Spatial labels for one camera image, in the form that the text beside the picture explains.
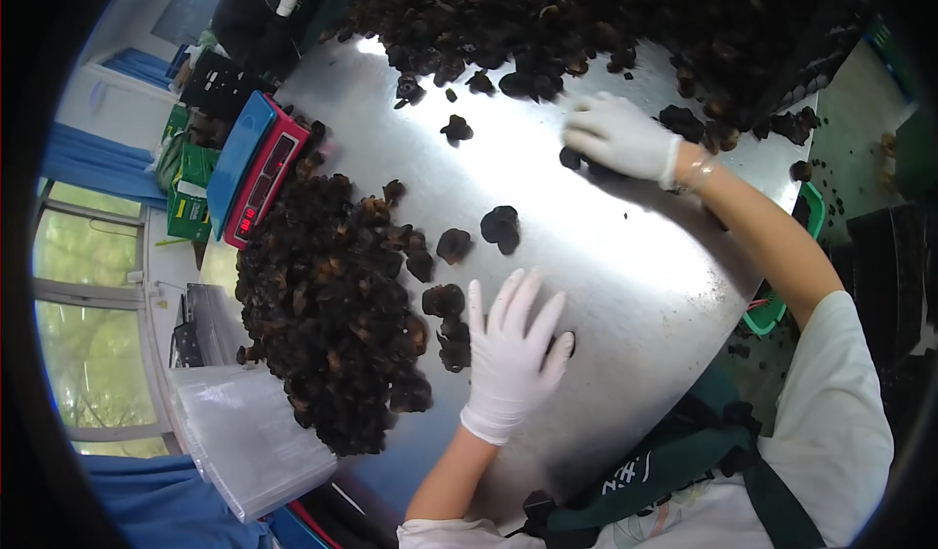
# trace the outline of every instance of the bracelet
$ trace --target bracelet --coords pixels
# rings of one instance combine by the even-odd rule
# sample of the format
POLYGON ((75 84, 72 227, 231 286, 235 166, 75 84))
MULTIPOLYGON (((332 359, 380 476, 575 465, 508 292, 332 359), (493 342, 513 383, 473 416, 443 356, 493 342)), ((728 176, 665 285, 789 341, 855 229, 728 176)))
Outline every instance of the bracelet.
POLYGON ((713 172, 713 157, 706 155, 702 160, 697 171, 697 177, 694 179, 694 184, 687 188, 687 192, 694 192, 700 189, 706 180, 710 177, 710 173, 713 172))
POLYGON ((710 173, 713 172, 713 157, 705 152, 701 152, 697 155, 697 158, 694 159, 694 162, 690 164, 690 167, 687 168, 687 172, 690 173, 686 179, 689 180, 687 184, 680 184, 677 186, 678 194, 687 194, 688 192, 696 191, 701 188, 701 185, 704 184, 704 181, 710 176, 710 173))

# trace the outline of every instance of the white sleeve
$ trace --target white sleeve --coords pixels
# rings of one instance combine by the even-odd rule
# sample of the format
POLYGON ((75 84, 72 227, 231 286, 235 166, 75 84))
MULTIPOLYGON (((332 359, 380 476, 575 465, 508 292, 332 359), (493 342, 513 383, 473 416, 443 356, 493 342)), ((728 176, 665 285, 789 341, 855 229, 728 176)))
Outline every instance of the white sleeve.
POLYGON ((444 549, 449 547, 496 547, 497 549, 544 549, 544 541, 522 533, 502 537, 487 519, 429 521, 412 519, 398 527, 401 549, 444 549))
POLYGON ((794 350, 763 458, 828 543, 850 544, 885 490, 893 442, 850 295, 818 303, 794 350))

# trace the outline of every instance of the white shirt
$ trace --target white shirt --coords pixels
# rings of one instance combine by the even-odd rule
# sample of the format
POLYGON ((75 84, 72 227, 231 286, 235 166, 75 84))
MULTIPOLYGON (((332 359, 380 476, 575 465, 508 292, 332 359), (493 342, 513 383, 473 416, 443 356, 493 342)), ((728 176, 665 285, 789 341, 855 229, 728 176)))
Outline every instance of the white shirt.
MULTIPOLYGON (((759 451, 814 521, 828 546, 846 546, 885 490, 893 444, 863 328, 850 295, 837 291, 814 309, 801 334, 778 403, 775 433, 759 451)), ((741 474, 715 472, 674 493, 647 516, 606 525, 598 549, 772 547, 741 474)), ((402 549, 544 547, 518 534, 501 537, 490 521, 410 520, 402 549)))

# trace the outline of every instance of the window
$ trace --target window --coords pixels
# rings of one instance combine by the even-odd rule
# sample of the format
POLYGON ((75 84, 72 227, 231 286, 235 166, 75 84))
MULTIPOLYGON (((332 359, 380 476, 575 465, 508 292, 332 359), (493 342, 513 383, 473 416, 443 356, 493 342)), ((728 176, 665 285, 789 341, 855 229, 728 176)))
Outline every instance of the window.
POLYGON ((55 405, 80 453, 152 457, 177 449, 144 328, 139 203, 41 181, 33 241, 36 323, 55 405))
POLYGON ((157 422, 135 311, 40 300, 36 323, 46 374, 65 425, 157 422))
POLYGON ((63 283, 128 286, 127 273, 138 269, 137 240, 142 231, 44 210, 33 243, 33 275, 63 283))
POLYGON ((169 455, 162 438, 134 439, 132 441, 106 441, 90 443, 73 441, 72 447, 82 455, 118 455, 120 457, 156 457, 169 455))
POLYGON ((53 189, 49 192, 49 198, 92 210, 116 213, 117 215, 129 215, 131 217, 140 215, 140 203, 136 201, 114 197, 103 192, 88 191, 82 187, 75 187, 64 182, 53 184, 53 189))

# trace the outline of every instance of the metal table surface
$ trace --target metal table surface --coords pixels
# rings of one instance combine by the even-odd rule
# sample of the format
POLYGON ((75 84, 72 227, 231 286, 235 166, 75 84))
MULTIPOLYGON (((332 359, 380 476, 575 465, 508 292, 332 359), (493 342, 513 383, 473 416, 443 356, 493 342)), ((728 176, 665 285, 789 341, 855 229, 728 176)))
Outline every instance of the metal table surface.
MULTIPOLYGON (((399 74, 387 66, 377 39, 329 42, 306 55, 276 96, 329 126, 341 149, 322 173, 348 176, 354 197, 381 196, 383 185, 400 179, 407 194, 394 221, 422 229, 430 250, 451 227, 473 235, 462 263, 437 261, 433 285, 465 290, 478 278, 488 306, 512 271, 537 266, 545 275, 541 301, 568 291, 558 332, 576 332, 577 346, 567 374, 499 453, 473 502, 473 514, 501 530, 522 522, 521 503, 532 490, 563 498, 624 455, 710 363, 762 280, 732 234, 703 215, 694 197, 648 181, 595 184, 585 168, 576 173, 560 165, 562 119, 579 94, 608 90, 650 115, 675 104, 704 118, 697 102, 678 95, 669 53, 649 42, 637 50, 634 80, 607 73, 600 56, 583 77, 564 77, 568 96, 556 104, 474 95, 463 85, 471 68, 449 85, 459 96, 454 103, 424 77, 423 101, 393 110, 399 74), (458 148, 439 133, 454 113, 475 131, 458 148), (499 205, 519 213, 522 241, 510 256, 479 232, 482 216, 499 205)), ((490 78, 497 83, 511 71, 506 65, 490 78)), ((815 102, 809 97, 792 111, 815 102)), ((799 147, 778 134, 757 142, 747 133, 719 160, 791 211, 799 183, 788 169, 807 160, 809 150, 810 143, 799 147)), ((210 244, 201 280, 225 285, 233 296, 235 250, 210 244)), ((419 312, 431 285, 406 270, 399 281, 419 312)), ((438 318, 427 321, 431 332, 438 329, 438 318)), ((432 386, 433 408, 401 415, 383 453, 347 458, 338 474, 349 495, 388 530, 403 519, 451 439, 469 394, 470 371, 447 372, 434 340, 417 366, 432 386)))

